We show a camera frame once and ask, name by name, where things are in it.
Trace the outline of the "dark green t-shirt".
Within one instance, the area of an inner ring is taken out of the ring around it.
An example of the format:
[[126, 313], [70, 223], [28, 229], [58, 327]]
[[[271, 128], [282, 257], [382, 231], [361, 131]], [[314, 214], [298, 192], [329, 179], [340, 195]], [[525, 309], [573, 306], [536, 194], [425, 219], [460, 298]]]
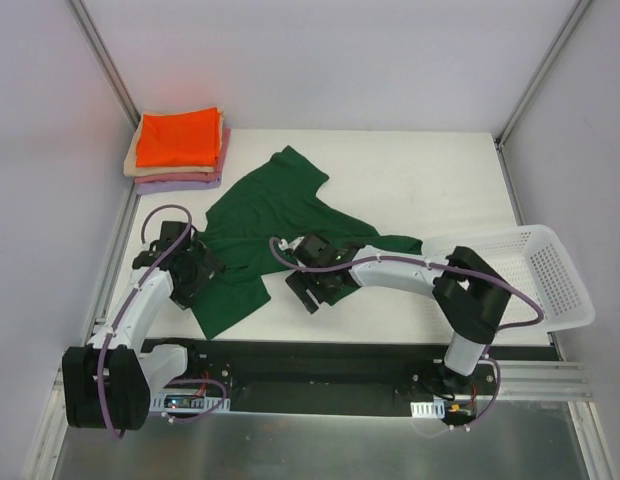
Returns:
[[191, 311], [212, 339], [266, 305], [263, 276], [285, 267], [272, 255], [271, 238], [315, 233], [337, 247], [353, 243], [419, 255], [421, 240], [382, 235], [372, 225], [336, 210], [317, 196], [326, 173], [290, 146], [237, 181], [206, 213], [199, 239], [226, 266], [197, 295]]

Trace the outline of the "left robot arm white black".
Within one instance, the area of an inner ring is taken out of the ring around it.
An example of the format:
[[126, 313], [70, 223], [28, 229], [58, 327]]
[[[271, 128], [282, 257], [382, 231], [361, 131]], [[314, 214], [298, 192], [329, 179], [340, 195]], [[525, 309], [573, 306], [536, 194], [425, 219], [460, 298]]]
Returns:
[[140, 429], [151, 402], [171, 381], [194, 387], [200, 363], [187, 347], [162, 344], [141, 352], [161, 307], [191, 307], [224, 266], [196, 238], [188, 222], [165, 221], [158, 239], [133, 260], [129, 284], [115, 311], [83, 346], [62, 357], [66, 419], [74, 428], [106, 429], [115, 434]]

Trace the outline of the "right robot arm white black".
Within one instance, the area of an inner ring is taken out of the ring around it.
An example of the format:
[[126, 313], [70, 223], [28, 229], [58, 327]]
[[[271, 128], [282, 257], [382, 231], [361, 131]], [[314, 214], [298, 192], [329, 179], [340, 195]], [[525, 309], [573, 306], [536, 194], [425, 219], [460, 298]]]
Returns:
[[434, 300], [453, 331], [440, 369], [441, 385], [456, 395], [474, 385], [475, 368], [494, 341], [511, 293], [472, 249], [457, 247], [445, 258], [429, 260], [372, 245], [338, 249], [314, 234], [291, 242], [275, 240], [272, 247], [294, 259], [286, 283], [311, 313], [348, 288], [380, 287]]

